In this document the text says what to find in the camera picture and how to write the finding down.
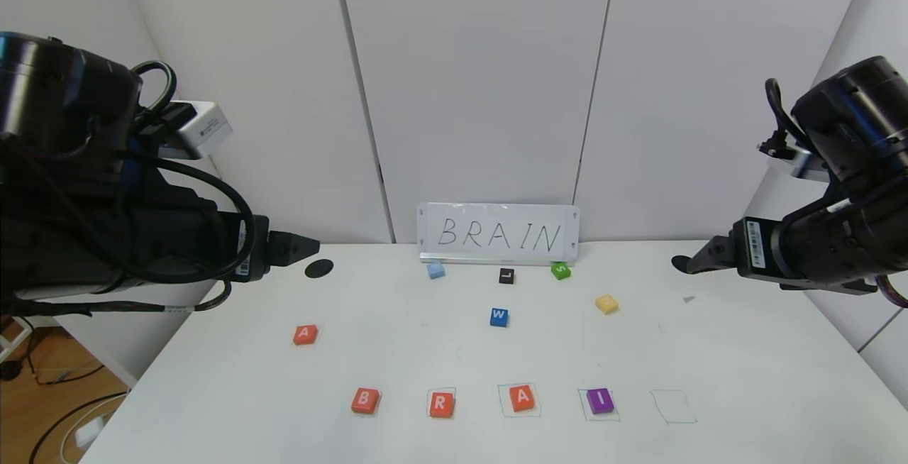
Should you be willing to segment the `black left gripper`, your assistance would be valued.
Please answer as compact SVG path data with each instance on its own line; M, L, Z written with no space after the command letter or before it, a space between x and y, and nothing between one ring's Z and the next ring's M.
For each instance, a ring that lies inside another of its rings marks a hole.
M157 283L207 280L251 281L252 262L268 219L221 211L214 201L162 201L150 205L153 262ZM268 264L288 267L320 252L321 242L295 233L270 231Z

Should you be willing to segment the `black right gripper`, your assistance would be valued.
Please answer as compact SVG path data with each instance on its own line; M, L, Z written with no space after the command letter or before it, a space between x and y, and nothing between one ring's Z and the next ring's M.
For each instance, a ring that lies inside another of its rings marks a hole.
M781 221L745 217L730 236L714 236L693 257L674 256L687 275L736 269L741 277L783 290L876 293L880 254L848 199L824 197Z

